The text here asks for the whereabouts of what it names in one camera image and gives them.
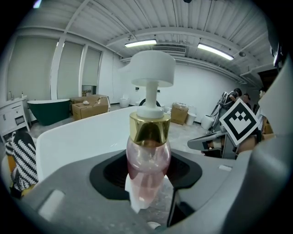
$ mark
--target soap dispenser bottle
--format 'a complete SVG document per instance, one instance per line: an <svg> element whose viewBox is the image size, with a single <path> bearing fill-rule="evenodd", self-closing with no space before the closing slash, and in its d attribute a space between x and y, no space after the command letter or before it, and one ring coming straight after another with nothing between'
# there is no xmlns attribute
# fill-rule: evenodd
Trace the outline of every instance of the soap dispenser bottle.
<svg viewBox="0 0 293 234"><path fill-rule="evenodd" d="M130 114L130 137L126 155L131 195L139 208L154 200L167 173L171 149L168 142L170 116L156 105L157 88L173 85L175 60L159 51L137 53L130 61L132 84L146 87L146 104Z"/></svg>

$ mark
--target white bucket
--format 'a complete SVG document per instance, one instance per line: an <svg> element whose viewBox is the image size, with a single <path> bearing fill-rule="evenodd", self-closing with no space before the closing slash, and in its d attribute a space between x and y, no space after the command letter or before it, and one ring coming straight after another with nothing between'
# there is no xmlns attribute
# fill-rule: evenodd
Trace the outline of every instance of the white bucket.
<svg viewBox="0 0 293 234"><path fill-rule="evenodd" d="M214 119L205 115L201 120L201 127L205 130L208 130L212 124L214 123Z"/></svg>
<svg viewBox="0 0 293 234"><path fill-rule="evenodd" d="M192 125L194 120L195 120L195 118L196 118L196 114L188 113L185 123L187 125Z"/></svg>

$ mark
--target white pump head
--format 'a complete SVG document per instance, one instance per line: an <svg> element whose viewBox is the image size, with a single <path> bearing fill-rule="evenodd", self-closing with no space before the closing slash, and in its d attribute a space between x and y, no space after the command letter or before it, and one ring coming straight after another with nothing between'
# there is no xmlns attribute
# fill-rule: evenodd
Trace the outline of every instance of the white pump head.
<svg viewBox="0 0 293 234"><path fill-rule="evenodd" d="M171 55L161 51L142 51L131 58L124 70L131 76L132 84L146 87L146 105L138 107L138 116L163 117L163 110L156 105L157 88L173 85L175 64Z"/></svg>

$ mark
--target white wall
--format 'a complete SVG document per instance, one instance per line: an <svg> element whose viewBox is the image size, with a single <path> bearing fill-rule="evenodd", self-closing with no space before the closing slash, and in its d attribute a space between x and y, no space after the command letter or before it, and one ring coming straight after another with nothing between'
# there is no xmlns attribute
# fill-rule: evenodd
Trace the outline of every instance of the white wall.
<svg viewBox="0 0 293 234"><path fill-rule="evenodd" d="M124 94L129 95L130 103L135 105L136 101L145 98L145 87L138 91L130 83L127 77L121 77ZM159 88L157 95L160 104L171 107L173 102L182 102L197 108L195 121L201 122L204 115L211 114L224 91L230 92L240 88L246 92L246 87L218 73L177 64L175 67L174 85L169 88Z"/></svg>
<svg viewBox="0 0 293 234"><path fill-rule="evenodd" d="M63 34L61 31L51 30L51 29L41 29L41 28L28 28L17 30L13 35L13 40L5 49L5 53L3 53L2 58L0 60L0 103L6 101L7 90L6 90L6 79L7 79L7 70L9 65L9 59L11 52L14 48L14 43L16 41L17 36L39 36L39 37L49 37L49 38L57 38L65 37L66 41L70 41L73 43L77 43L84 46L90 46L93 49L99 50L102 52L102 58L100 60L100 66L98 71L98 91L97 93L108 95L110 102L119 102L121 98L121 87L120 87L120 75L118 72L118 68L122 67L124 64L120 62L119 55L114 54L111 50L105 48L104 46L99 45L98 43L89 40L88 38L84 38L82 36L73 35L67 33Z"/></svg>

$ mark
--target cabinet drawer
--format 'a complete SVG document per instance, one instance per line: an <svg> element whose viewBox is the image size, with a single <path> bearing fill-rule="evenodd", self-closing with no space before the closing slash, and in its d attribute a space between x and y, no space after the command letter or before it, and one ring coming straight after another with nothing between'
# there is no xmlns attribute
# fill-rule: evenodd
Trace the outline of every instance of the cabinet drawer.
<svg viewBox="0 0 293 234"><path fill-rule="evenodd" d="M20 117L23 115L22 107L16 107L12 109L14 118Z"/></svg>

